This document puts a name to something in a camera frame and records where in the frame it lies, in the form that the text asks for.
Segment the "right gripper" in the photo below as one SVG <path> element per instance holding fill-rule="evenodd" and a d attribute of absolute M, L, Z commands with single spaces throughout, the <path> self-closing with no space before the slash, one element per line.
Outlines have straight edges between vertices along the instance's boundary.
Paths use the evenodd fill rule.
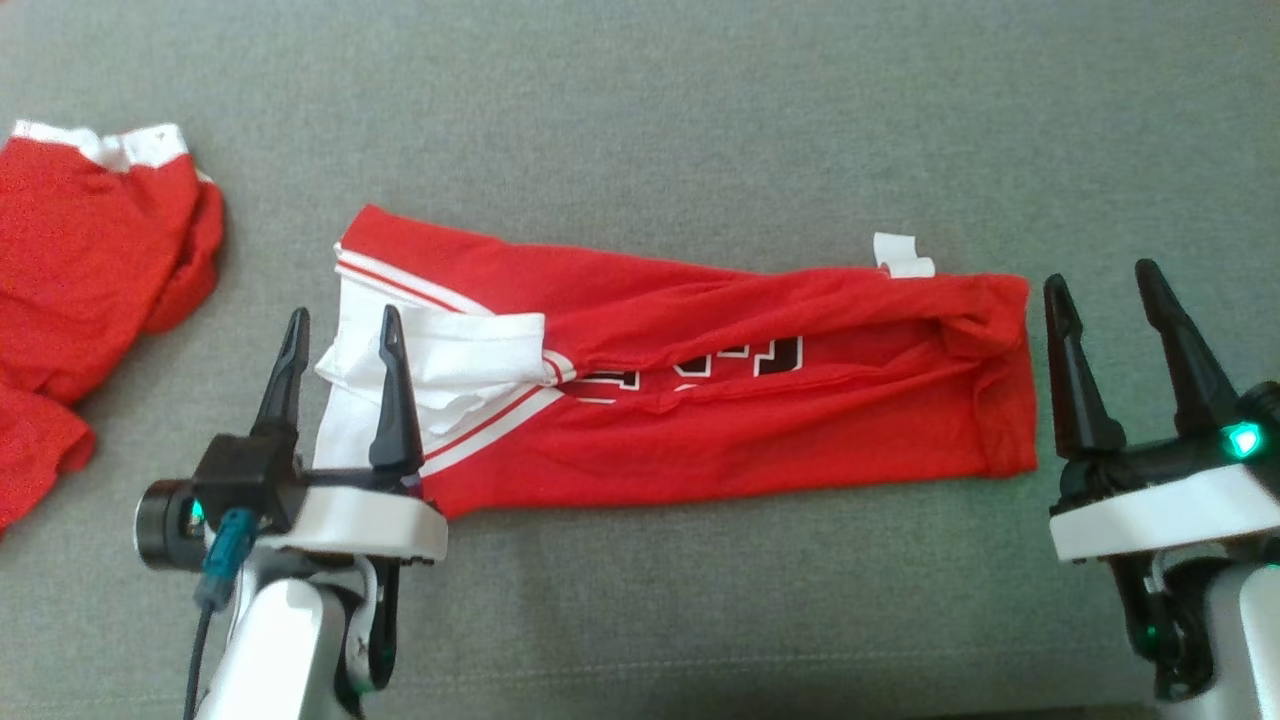
<path fill-rule="evenodd" d="M 1126 446 L 1083 348 L 1064 275 L 1044 281 L 1044 324 L 1061 497 L 1050 534 L 1062 561 L 1155 552 L 1277 529 L 1277 439 L 1198 436 L 1236 420 L 1239 395 L 1158 264 L 1135 263 L 1175 398 L 1178 436 Z"/>

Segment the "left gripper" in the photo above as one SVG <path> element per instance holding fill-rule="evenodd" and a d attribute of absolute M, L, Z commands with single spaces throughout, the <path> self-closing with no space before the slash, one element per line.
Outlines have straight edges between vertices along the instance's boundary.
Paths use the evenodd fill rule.
<path fill-rule="evenodd" d="M 287 324 L 251 436 L 297 438 L 308 351 L 310 313 L 297 307 Z M 401 313 L 392 304 L 383 313 L 379 357 L 385 377 L 369 461 L 374 471 L 385 477 L 416 477 L 424 460 L 422 438 Z M 448 521 L 419 496 L 353 486 L 310 486 L 296 502 L 291 529 L 262 533 L 262 547 L 270 550 L 428 565 L 444 562 L 448 544 Z"/>

